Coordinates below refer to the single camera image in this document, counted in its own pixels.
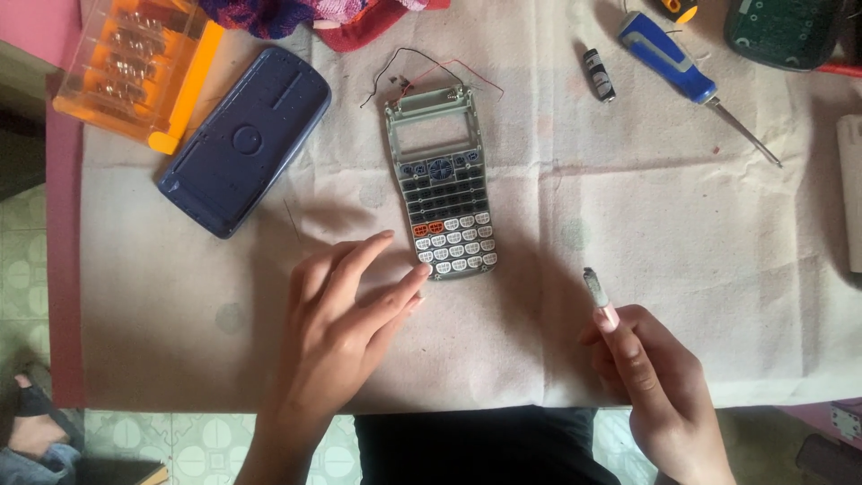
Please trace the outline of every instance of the tiled floor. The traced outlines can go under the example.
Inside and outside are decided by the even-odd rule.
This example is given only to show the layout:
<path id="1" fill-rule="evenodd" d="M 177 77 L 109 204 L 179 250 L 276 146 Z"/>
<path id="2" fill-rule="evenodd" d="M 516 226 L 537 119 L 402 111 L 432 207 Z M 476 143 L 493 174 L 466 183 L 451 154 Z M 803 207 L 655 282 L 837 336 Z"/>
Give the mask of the tiled floor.
<path id="1" fill-rule="evenodd" d="M 0 203 L 0 406 L 13 395 L 17 362 L 49 364 L 45 244 L 44 186 Z M 771 408 L 720 418 L 740 485 L 775 476 L 800 482 L 793 456 L 809 428 Z M 174 485 L 229 485 L 251 443 L 254 416 L 88 410 L 85 426 L 90 455 L 160 460 Z M 622 485 L 653 483 L 656 470 L 632 439 L 627 411 L 599 412 L 594 453 Z M 359 485 L 360 477 L 353 417 L 337 416 L 311 460 L 308 484 Z"/>

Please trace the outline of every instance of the black pants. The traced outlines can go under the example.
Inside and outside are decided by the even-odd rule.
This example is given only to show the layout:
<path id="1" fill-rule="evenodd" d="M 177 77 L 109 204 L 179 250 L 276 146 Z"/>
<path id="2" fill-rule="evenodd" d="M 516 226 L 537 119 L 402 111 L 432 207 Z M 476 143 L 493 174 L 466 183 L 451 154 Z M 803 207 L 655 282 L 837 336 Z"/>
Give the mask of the black pants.
<path id="1" fill-rule="evenodd" d="M 356 417 L 362 485 L 619 485 L 592 459 L 591 408 Z"/>

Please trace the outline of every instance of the foot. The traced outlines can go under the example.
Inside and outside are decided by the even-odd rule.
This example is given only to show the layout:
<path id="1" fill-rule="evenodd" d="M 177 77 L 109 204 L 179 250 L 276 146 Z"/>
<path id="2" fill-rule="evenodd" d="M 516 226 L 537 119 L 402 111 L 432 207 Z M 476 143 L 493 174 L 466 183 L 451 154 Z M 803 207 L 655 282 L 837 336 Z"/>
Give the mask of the foot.
<path id="1" fill-rule="evenodd" d="M 16 375 L 15 380 L 21 390 L 33 385 L 30 379 L 23 374 Z M 68 442 L 69 436 L 63 431 L 63 428 L 59 427 L 50 416 L 42 414 L 41 416 L 15 418 L 15 422 L 12 424 L 12 435 L 9 437 L 9 448 L 38 461 L 52 444 Z"/>

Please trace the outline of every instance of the screwdriver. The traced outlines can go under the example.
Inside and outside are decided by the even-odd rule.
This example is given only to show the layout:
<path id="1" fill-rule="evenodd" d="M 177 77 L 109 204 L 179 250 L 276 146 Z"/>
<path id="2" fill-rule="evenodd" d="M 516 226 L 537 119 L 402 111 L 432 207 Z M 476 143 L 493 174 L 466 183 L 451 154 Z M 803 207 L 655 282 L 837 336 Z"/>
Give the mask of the screwdriver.
<path id="1" fill-rule="evenodd" d="M 724 109 L 721 100 L 715 96 L 718 91 L 715 82 L 701 74 L 691 59 L 648 16 L 638 11 L 629 12 L 622 21 L 618 36 L 632 54 L 672 82 L 688 99 L 715 111 L 753 143 L 769 162 L 784 168 L 769 148 Z"/>
<path id="2" fill-rule="evenodd" d="M 667 16 L 676 23 L 686 23 L 697 13 L 697 0 L 660 0 Z"/>

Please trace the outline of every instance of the red cloth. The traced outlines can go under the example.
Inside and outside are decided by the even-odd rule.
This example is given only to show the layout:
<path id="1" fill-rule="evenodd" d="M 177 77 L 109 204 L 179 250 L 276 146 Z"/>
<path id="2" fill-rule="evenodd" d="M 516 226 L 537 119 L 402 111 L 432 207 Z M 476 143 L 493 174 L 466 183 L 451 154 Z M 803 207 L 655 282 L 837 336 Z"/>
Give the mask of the red cloth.
<path id="1" fill-rule="evenodd" d="M 448 9 L 450 0 L 429 0 L 425 10 Z M 335 52 L 350 52 L 377 39 L 387 28 L 409 12 L 398 0 L 378 0 L 361 17 L 339 28 L 316 29 L 321 40 Z"/>

